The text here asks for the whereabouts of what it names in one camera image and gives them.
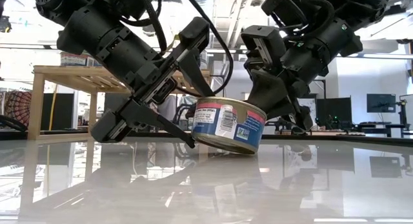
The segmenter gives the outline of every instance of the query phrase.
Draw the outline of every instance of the cat food can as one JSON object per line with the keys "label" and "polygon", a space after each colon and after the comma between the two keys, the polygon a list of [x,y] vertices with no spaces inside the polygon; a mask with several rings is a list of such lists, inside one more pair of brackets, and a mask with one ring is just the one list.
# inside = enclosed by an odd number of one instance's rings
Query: cat food can
{"label": "cat food can", "polygon": [[192,137],[195,141],[241,154],[255,154],[267,115],[258,107],[223,97],[197,101]]}
{"label": "cat food can", "polygon": [[60,58],[61,66],[102,66],[86,51],[84,51],[81,55],[61,52]]}

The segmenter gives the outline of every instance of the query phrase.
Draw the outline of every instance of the ceiling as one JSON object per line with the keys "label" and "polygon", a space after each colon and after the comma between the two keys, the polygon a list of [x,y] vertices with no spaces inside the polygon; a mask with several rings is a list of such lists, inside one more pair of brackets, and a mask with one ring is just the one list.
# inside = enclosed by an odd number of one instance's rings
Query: ceiling
{"label": "ceiling", "polygon": [[[221,37],[229,48],[242,48],[239,35],[243,27],[250,25],[268,25],[269,18],[261,11],[260,4],[264,0],[198,0],[209,15]],[[406,10],[400,14],[390,15],[376,25],[359,30],[365,43],[366,52],[391,52],[396,46],[395,39],[413,39],[413,16],[410,16],[412,0],[392,0],[391,5],[398,5]],[[34,0],[8,0],[4,15],[10,16],[13,30],[8,34],[0,34],[0,43],[54,45],[58,37],[59,26],[41,17],[35,7]],[[198,15],[187,0],[166,0],[160,16],[168,42],[182,30],[193,17]],[[130,27],[139,37],[152,47],[157,47],[157,38],[148,37],[142,28]],[[221,48],[211,38],[209,48]]]}

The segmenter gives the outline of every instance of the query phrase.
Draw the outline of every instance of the barcode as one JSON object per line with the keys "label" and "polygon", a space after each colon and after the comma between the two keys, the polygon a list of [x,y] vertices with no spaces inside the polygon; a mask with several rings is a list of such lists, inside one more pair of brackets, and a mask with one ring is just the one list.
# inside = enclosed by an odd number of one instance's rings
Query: barcode
{"label": "barcode", "polygon": [[232,111],[224,110],[221,121],[221,129],[224,131],[232,131],[234,126],[234,115]]}
{"label": "barcode", "polygon": [[88,57],[88,61],[86,63],[86,66],[93,66],[93,62],[94,62],[94,59]]}

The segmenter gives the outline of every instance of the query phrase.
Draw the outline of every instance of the wooden table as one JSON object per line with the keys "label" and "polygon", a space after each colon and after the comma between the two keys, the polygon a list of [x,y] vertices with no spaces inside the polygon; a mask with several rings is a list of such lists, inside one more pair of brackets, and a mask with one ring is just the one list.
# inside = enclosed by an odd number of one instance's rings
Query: wooden table
{"label": "wooden table", "polygon": [[[207,83],[210,84],[210,72],[208,70],[202,70],[202,75]],[[177,81],[178,86],[185,86],[187,90],[196,93],[196,90],[184,80],[181,72],[175,72],[173,77]],[[45,81],[90,94],[89,132],[87,134],[40,135]],[[33,102],[30,104],[28,139],[78,140],[90,137],[90,127],[96,122],[98,92],[130,93],[129,89],[119,82],[107,69],[101,66],[34,66]]]}

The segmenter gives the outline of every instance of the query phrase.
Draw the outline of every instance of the robotic arm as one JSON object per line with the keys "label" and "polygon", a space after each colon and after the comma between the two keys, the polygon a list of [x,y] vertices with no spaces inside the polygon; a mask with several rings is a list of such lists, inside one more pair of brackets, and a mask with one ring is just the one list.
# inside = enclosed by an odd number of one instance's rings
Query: robotic arm
{"label": "robotic arm", "polygon": [[[156,14],[151,1],[36,0],[36,7],[42,16],[65,26],[59,33],[58,49],[73,54],[86,50],[132,91],[127,102],[117,110],[105,113],[94,125],[92,136],[97,141],[121,141],[133,128],[150,125],[162,128],[194,147],[190,135],[154,112],[148,104],[162,103],[177,88],[172,78],[176,70],[183,73],[201,96],[214,96],[196,60],[209,42],[209,23],[203,18],[194,18],[179,33],[181,43],[163,58],[119,21],[135,26],[152,24],[155,30],[162,32],[156,17],[161,0],[158,0]],[[150,20],[140,20],[145,9]],[[126,18],[130,16],[137,21]],[[160,47],[164,53],[165,40],[160,41]]]}
{"label": "robotic arm", "polygon": [[[312,127],[310,110],[297,98],[328,74],[338,55],[363,50],[354,32],[382,20],[388,0],[266,0],[262,9],[279,28],[250,26],[241,37],[248,48],[245,68],[254,82],[248,103],[299,128]],[[279,31],[287,33],[282,38]]]}

